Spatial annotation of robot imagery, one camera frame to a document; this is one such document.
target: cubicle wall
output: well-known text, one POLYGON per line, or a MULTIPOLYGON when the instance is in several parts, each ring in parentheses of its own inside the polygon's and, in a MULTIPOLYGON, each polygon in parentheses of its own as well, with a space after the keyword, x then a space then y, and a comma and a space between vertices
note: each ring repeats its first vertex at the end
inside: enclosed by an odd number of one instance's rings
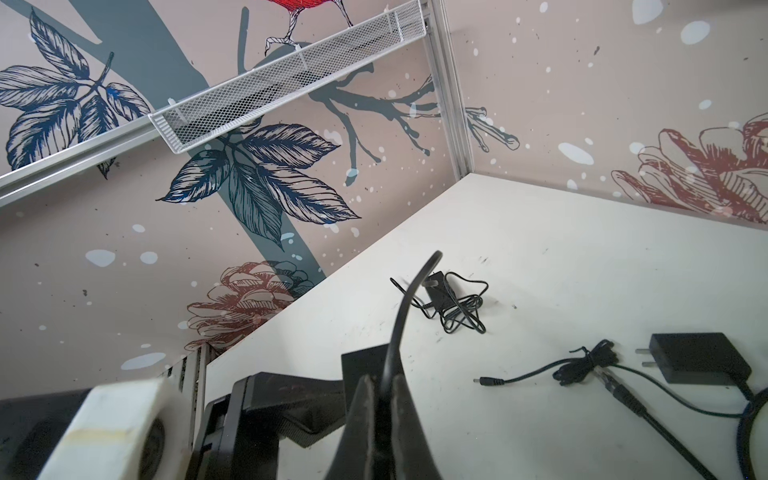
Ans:
MULTIPOLYGON (((345 28, 341 5, 298 12, 291 40, 345 28)), ((386 5, 343 3, 352 23, 386 5)), ((273 42, 288 42, 290 15, 267 0, 0 0, 0 137, 14 147, 0 174, 19 152, 37 160, 293 51, 273 42)), ((455 181, 421 42, 227 142, 173 155, 155 140, 0 209, 0 359, 13 365, 0 397, 227 348, 455 181), (249 135, 268 148, 238 147, 249 135), (291 161, 273 189, 253 174, 291 161)))
POLYGON ((444 2, 476 172, 768 223, 768 4, 444 2))

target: dark blue leaf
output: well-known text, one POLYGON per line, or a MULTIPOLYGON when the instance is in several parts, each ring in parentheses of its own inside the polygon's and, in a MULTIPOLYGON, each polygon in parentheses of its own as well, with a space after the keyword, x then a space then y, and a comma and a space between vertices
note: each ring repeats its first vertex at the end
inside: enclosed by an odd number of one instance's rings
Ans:
POLYGON ((313 223, 359 218, 334 189, 316 178, 275 164, 259 164, 259 173, 291 217, 313 223))
POLYGON ((256 235, 280 246, 283 210, 270 195, 267 185, 250 165, 235 164, 230 175, 230 201, 235 217, 256 235))
POLYGON ((311 167, 338 148, 303 125, 277 124, 264 127, 241 143, 264 162, 293 168, 311 167))
POLYGON ((261 125, 262 118, 264 118, 263 115, 258 117, 256 120, 249 121, 245 125, 240 125, 238 128, 232 130, 232 133, 247 137, 248 135, 252 134, 259 127, 259 125, 261 125))
POLYGON ((78 139, 79 141, 86 141, 88 138, 93 138, 96 135, 103 134, 105 131, 112 130, 117 125, 118 118, 109 109, 107 102, 102 100, 99 95, 96 95, 91 100, 85 102, 85 105, 82 107, 78 139))
POLYGON ((97 165, 98 170, 101 172, 102 175, 104 175, 104 179, 107 180, 107 174, 109 173, 109 169, 112 167, 112 164, 114 163, 114 159, 117 157, 112 157, 109 160, 105 162, 101 162, 99 165, 97 165))
POLYGON ((150 112, 147 102, 133 88, 117 82, 107 85, 107 101, 126 120, 136 120, 150 112))
POLYGON ((196 202, 215 194, 229 174, 227 154, 220 150, 203 150, 179 170, 168 193, 158 200, 172 204, 196 202))
POLYGON ((40 67, 13 65, 0 71, 0 105, 29 110, 62 98, 74 98, 78 83, 40 67))
POLYGON ((5 150, 12 170, 77 143, 80 104, 68 98, 39 105, 19 115, 5 150))
POLYGON ((91 71, 85 57, 55 28, 38 18, 34 10, 29 15, 29 25, 38 50, 51 65, 68 77, 81 80, 90 78, 91 71))

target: white paint splatter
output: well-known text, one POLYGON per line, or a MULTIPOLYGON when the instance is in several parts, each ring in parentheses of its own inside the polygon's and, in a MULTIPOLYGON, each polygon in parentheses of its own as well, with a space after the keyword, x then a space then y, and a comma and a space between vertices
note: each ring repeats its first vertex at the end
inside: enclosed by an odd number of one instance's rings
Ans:
POLYGON ((96 266, 107 266, 114 262, 116 255, 109 250, 91 250, 85 254, 85 258, 96 266))
POLYGON ((155 363, 160 362, 165 358, 165 353, 148 353, 147 355, 137 356, 133 359, 126 360, 120 366, 121 370, 136 370, 153 366, 155 363))
POLYGON ((344 140, 341 138, 341 134, 335 130, 323 130, 323 136, 326 140, 330 140, 335 145, 344 145, 344 140))
POLYGON ((680 40, 685 45, 693 45, 704 40, 709 34, 710 24, 702 20, 696 20, 683 27, 683 30, 680 32, 680 40))
POLYGON ((663 10, 661 0, 632 0, 632 21, 635 25, 651 22, 663 10))
POLYGON ((558 150, 577 164, 594 165, 594 158, 576 145, 564 142, 558 145, 558 150))
POLYGON ((147 265, 157 262, 157 254, 155 252, 144 252, 139 255, 139 258, 147 265))
POLYGON ((640 151, 643 150, 644 148, 645 148, 645 145, 643 145, 639 141, 634 141, 631 144, 629 144, 629 151, 635 155, 639 154, 640 151))

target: desk surface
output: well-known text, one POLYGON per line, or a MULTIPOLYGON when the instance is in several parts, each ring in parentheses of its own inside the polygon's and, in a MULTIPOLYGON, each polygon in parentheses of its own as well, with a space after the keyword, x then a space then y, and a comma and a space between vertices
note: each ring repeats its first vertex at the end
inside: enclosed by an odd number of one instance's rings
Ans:
MULTIPOLYGON (((768 233, 473 174, 214 360, 206 401, 261 371, 340 379, 342 353, 389 341, 401 300, 389 278, 410 280, 435 250, 440 270, 490 283, 480 312, 487 334, 447 335, 412 309, 402 341, 446 480, 700 478, 593 377, 567 388, 546 374, 508 387, 472 382, 511 378, 603 338, 640 368, 634 349, 651 333, 722 331, 753 367, 753 389, 768 386, 768 233)), ((691 412, 614 373, 720 480, 740 477, 737 420, 691 412)), ((744 407, 736 388, 674 389, 701 408, 744 407)), ((279 478, 322 478, 341 431, 307 450, 281 442, 279 478)), ((768 478, 768 457, 757 454, 768 452, 766 412, 753 452, 768 478)))

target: red bird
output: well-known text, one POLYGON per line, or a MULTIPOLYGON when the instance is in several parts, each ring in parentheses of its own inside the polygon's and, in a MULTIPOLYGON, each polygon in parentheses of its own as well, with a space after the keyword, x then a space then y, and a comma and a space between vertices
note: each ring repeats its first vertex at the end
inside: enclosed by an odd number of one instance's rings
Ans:
POLYGON ((293 41, 291 38, 291 35, 293 33, 293 29, 296 27, 296 20, 299 18, 299 13, 302 12, 305 8, 315 8, 323 3, 326 2, 333 2, 336 4, 337 7, 339 7, 339 10, 341 10, 342 15, 344 15, 344 18, 346 20, 346 24, 350 27, 352 26, 352 22, 349 20, 349 15, 346 14, 346 10, 344 9, 344 2, 343 0, 270 0, 270 2, 277 3, 278 5, 282 5, 283 7, 288 10, 288 13, 290 14, 290 23, 288 26, 288 33, 284 38, 278 38, 278 37, 269 37, 266 40, 266 49, 264 50, 264 55, 266 56, 266 53, 270 50, 270 47, 273 43, 281 43, 284 45, 293 45, 296 47, 296 49, 299 48, 299 44, 293 41))

